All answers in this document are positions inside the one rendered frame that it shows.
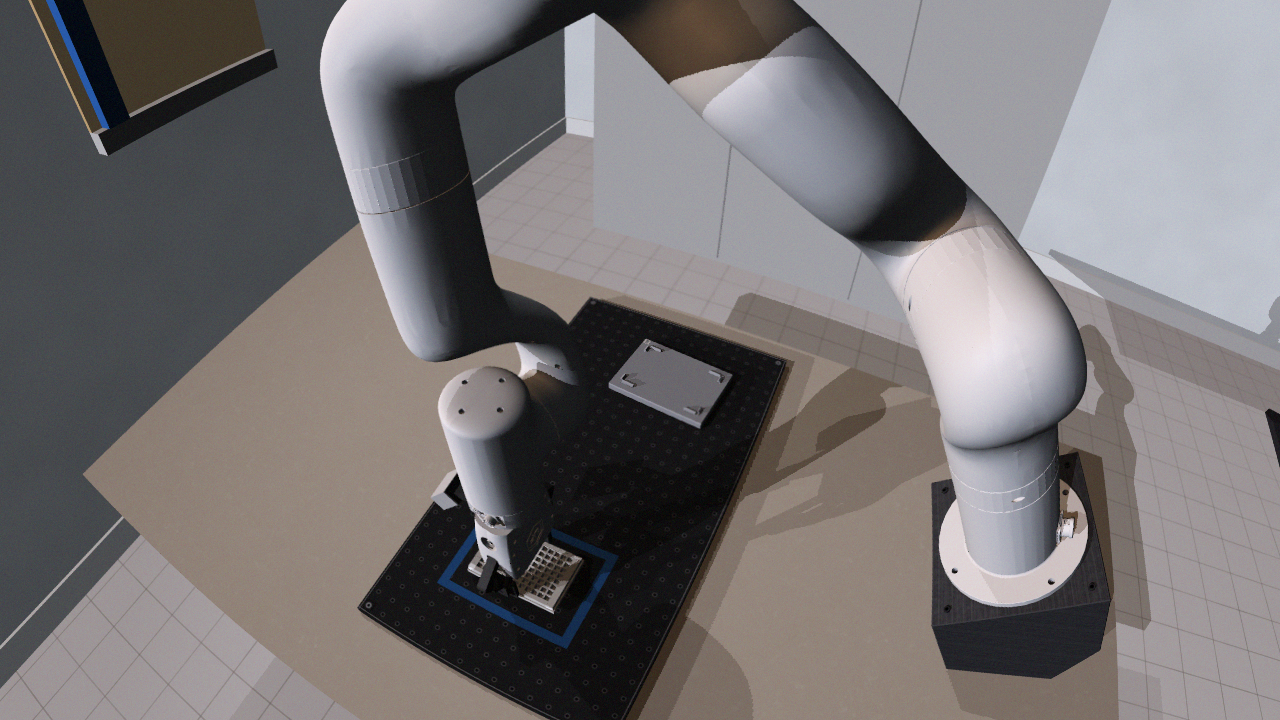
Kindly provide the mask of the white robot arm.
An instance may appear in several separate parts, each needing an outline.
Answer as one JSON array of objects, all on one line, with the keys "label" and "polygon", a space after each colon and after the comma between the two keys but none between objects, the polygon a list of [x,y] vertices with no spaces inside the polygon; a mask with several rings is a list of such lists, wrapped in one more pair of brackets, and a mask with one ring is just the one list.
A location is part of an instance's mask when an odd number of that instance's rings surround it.
[{"label": "white robot arm", "polygon": [[340,6],[323,44],[323,96],[404,345],[429,363],[507,343],[521,357],[518,375],[477,366],[442,391],[457,471],[430,498],[443,510],[465,500],[486,527],[522,525],[544,502],[541,464],[590,410],[573,331],[494,281],[454,92],[593,13],[890,284],[940,407],[956,495],[940,530],[950,582],[995,607],[1059,591],[1088,542],[1083,503],[1059,470],[1059,421],[1087,382],[1073,314],[995,211],[794,0]]}]

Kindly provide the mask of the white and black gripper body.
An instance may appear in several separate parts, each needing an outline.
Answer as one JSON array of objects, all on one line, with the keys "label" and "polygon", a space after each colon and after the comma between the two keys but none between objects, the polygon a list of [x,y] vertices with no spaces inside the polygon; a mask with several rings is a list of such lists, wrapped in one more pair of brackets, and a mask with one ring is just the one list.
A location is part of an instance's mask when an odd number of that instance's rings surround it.
[{"label": "white and black gripper body", "polygon": [[484,562],[488,555],[497,559],[507,577],[517,579],[524,575],[554,525],[550,496],[545,486],[544,488],[545,497],[540,511],[522,525],[490,528],[484,524],[481,515],[475,514],[477,546]]}]

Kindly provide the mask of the blue rectangular tape outline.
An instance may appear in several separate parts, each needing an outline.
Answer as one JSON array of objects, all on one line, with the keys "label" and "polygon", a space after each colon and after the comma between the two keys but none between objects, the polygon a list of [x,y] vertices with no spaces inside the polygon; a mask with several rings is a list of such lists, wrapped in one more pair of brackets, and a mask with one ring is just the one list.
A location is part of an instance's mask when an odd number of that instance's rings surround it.
[{"label": "blue rectangular tape outline", "polygon": [[518,618],[513,612],[509,612],[506,609],[500,609],[497,603],[492,603],[490,601],[484,600],[483,597],[475,594],[474,592],[465,589],[462,585],[451,582],[451,577],[460,566],[460,562],[462,562],[466,553],[468,553],[468,550],[474,546],[475,541],[477,541],[475,527],[474,530],[470,533],[468,538],[465,541],[465,544],[461,546],[460,551],[454,555],[454,559],[451,561],[448,568],[445,568],[445,571],[442,574],[440,579],[436,583],[444,585],[449,591],[453,591],[456,594],[465,597],[465,600],[477,603],[477,606],[497,614],[499,618],[503,618],[507,621],[513,623],[515,625],[521,626],[525,630],[540,635],[541,638],[550,641],[554,644],[559,644],[561,647],[567,650],[571,641],[573,639],[573,635],[579,630],[579,626],[581,625],[584,618],[586,616],[589,609],[593,606],[596,594],[599,593],[599,591],[602,591],[602,585],[604,584],[607,577],[609,575],[612,568],[614,566],[614,562],[620,556],[607,552],[605,550],[600,550],[593,544],[588,544],[584,541],[579,541],[577,538],[567,536],[561,530],[556,530],[554,528],[552,528],[550,533],[552,537],[554,537],[558,541],[563,541],[564,543],[572,544],[573,547],[586,551],[588,553],[593,553],[600,559],[605,559],[605,562],[602,566],[602,570],[598,573],[595,582],[593,582],[591,588],[588,591],[588,594],[582,600],[582,603],[580,605],[577,612],[573,615],[570,626],[566,629],[564,635],[562,637],[557,635],[553,632],[548,632],[547,629],[538,626],[536,624],[530,623],[524,618]]}]

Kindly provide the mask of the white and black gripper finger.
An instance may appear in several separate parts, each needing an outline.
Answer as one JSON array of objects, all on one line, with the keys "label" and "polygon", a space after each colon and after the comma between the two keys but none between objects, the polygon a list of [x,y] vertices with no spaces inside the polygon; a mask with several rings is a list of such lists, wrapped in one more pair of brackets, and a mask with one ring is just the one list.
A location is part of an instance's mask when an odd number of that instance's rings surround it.
[{"label": "white and black gripper finger", "polygon": [[[548,493],[549,493],[549,496],[550,496],[550,498],[552,498],[552,496],[553,496],[553,491],[554,491],[554,486],[550,486],[550,484],[549,484],[549,483],[547,483],[547,482],[544,482],[543,484],[544,484],[544,486],[547,487],[547,491],[548,491]],[[549,543],[549,544],[552,543],[552,534],[550,534],[550,533],[549,533],[549,536],[547,537],[547,541],[545,541],[545,542],[547,542],[547,543]]]},{"label": "white and black gripper finger", "polygon": [[[483,574],[477,582],[477,589],[485,593],[499,592],[504,596],[513,596],[518,598],[518,588],[513,578],[503,577],[497,570],[500,569],[497,559],[488,555],[485,566],[483,568]],[[495,579],[494,579],[495,578]],[[494,580],[494,582],[493,582]]]}]

